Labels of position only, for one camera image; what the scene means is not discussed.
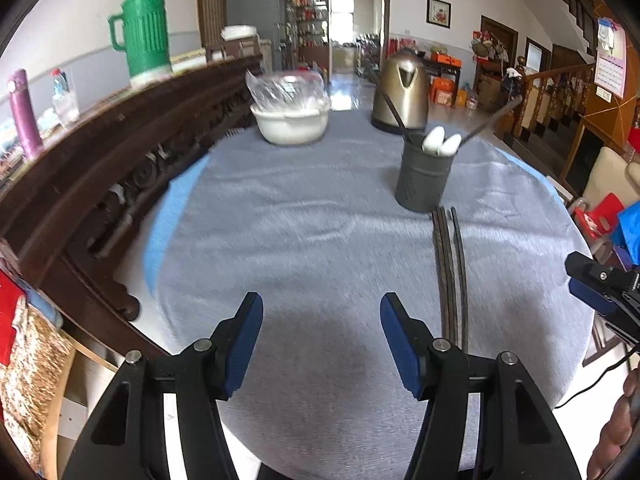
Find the round table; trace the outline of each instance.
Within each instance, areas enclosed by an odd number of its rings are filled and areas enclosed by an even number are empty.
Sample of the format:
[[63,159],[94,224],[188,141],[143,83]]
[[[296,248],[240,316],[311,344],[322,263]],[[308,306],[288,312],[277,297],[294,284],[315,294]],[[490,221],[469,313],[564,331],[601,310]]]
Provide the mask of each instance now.
[[[273,146],[257,130],[224,139],[170,191],[183,204],[164,212],[175,225],[153,291],[169,350],[209,336],[248,291],[262,296],[244,383],[219,408],[249,450],[296,480],[402,478],[414,450],[426,403],[402,387],[380,299],[396,292],[436,337],[441,322],[431,218],[394,199],[401,152],[363,112],[336,112],[308,146]],[[460,218],[469,353],[515,352],[554,405],[593,321],[564,272],[568,253],[588,253],[580,233],[539,178],[481,139],[458,153],[442,205]],[[478,411],[471,396],[463,468]]]

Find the utensil holder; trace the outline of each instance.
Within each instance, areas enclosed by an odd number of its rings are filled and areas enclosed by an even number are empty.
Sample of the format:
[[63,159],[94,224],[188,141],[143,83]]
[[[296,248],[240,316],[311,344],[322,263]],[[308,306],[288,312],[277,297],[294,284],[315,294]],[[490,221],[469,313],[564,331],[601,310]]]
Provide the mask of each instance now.
[[409,141],[404,141],[395,194],[402,207],[418,213],[430,213],[440,204],[454,158],[423,152],[424,137],[408,134]]

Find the metal screw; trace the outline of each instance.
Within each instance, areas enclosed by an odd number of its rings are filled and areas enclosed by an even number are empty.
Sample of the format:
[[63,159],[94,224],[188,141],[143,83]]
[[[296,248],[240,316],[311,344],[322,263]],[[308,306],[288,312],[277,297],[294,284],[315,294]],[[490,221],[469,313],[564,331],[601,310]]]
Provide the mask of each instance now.
[[196,352],[206,352],[207,350],[209,350],[209,348],[211,348],[211,339],[198,339],[193,344],[193,347],[195,348]]
[[518,362],[518,358],[513,352],[502,352],[502,360],[508,365],[514,365]]
[[140,362],[142,359],[142,352],[140,350],[130,350],[127,352],[127,355],[124,356],[124,360],[129,365],[134,365]]
[[446,352],[451,348],[451,343],[443,338],[434,339],[433,348],[438,352]]

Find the gold kettle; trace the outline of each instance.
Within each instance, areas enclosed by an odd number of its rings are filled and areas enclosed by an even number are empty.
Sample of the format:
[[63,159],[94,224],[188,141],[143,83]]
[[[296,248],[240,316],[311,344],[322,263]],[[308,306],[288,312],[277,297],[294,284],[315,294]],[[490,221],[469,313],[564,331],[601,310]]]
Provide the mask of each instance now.
[[429,116],[429,75],[419,57],[398,52],[387,58],[376,88],[371,124],[379,130],[401,134],[381,90],[389,96],[408,130],[424,131]]

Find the tiled floor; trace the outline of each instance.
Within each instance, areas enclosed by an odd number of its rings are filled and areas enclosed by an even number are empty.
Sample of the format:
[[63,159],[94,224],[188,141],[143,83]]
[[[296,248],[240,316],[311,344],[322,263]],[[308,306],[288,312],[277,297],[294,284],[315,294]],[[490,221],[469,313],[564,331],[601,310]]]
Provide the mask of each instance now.
[[[374,86],[371,83],[358,80],[354,76],[338,75],[334,77],[334,82],[329,88],[329,94],[334,110],[370,109],[373,103]],[[442,120],[467,131],[476,127],[487,117],[488,115],[484,112],[471,111],[461,107],[448,108],[433,104],[430,107],[431,119]],[[490,131],[485,131],[482,136],[501,149],[508,150]],[[116,277],[125,283],[129,287],[130,293],[141,301],[141,316],[136,322],[136,326],[161,346],[164,346],[163,334],[153,323],[154,300],[149,294],[142,274],[142,251],[153,216],[153,212],[148,215],[147,222],[145,222],[141,230],[141,235],[131,248]],[[604,368],[620,358],[621,352],[623,351],[618,348],[589,367],[580,368],[566,398],[591,384]],[[597,443],[600,430],[609,419],[613,405],[622,392],[622,383],[625,377],[626,368],[623,366],[608,374],[593,390],[578,397],[567,407],[554,412],[583,476],[585,475],[591,451]],[[168,448],[170,448],[172,480],[183,480],[186,476],[179,448],[180,439],[174,399],[167,399],[165,403],[165,421],[166,440]],[[258,459],[228,431],[225,431],[225,434],[230,453],[238,470],[239,479],[254,479],[259,466]]]

